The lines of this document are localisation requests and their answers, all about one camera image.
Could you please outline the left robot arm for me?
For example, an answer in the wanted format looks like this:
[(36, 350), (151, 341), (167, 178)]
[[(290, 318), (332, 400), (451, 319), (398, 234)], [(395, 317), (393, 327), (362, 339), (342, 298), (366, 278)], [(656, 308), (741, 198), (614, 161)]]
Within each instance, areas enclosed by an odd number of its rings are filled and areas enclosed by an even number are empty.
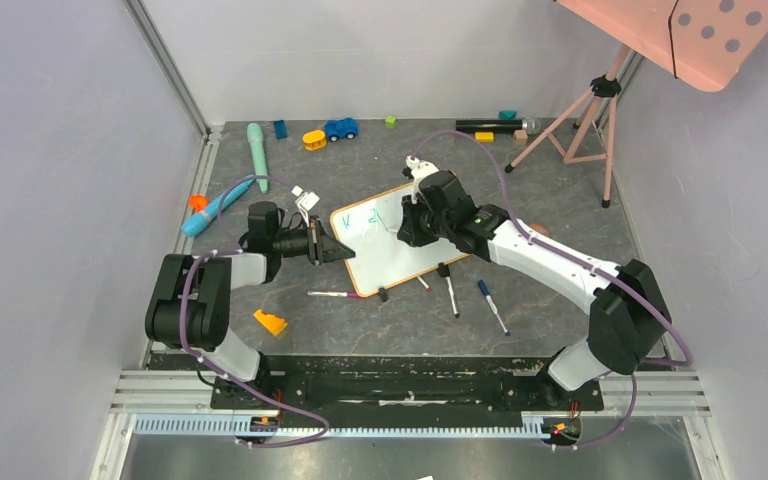
[(318, 266), (356, 256), (318, 217), (285, 226), (284, 213), (273, 202), (253, 204), (241, 250), (210, 252), (202, 261), (165, 256), (145, 319), (149, 340), (193, 355), (225, 380), (237, 378), (236, 394), (255, 408), (272, 399), (274, 381), (259, 371), (261, 353), (230, 329), (231, 292), (272, 282), (285, 259), (304, 257)]

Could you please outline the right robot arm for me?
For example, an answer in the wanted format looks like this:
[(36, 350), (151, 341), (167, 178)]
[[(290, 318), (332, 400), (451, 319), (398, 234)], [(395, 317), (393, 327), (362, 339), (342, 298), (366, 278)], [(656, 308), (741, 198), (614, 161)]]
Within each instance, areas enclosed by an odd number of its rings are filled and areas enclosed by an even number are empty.
[(551, 408), (572, 401), (586, 382), (605, 373), (630, 375), (671, 321), (652, 269), (632, 259), (600, 261), (537, 233), (496, 205), (478, 206), (449, 170), (428, 162), (406, 167), (399, 241), (424, 247), (440, 240), (459, 252), (507, 267), (550, 287), (589, 318), (586, 337), (556, 354), (537, 382)]

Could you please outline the white board orange frame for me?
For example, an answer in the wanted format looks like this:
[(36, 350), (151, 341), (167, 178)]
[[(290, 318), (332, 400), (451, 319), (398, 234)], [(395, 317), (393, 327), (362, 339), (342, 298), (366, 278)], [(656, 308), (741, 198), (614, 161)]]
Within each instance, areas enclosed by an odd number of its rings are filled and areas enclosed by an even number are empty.
[(411, 186), (404, 184), (330, 215), (334, 237), (355, 252), (346, 267), (355, 292), (363, 298), (432, 273), (440, 263), (451, 264), (466, 257), (445, 239), (419, 248), (397, 239), (401, 200), (410, 193)]

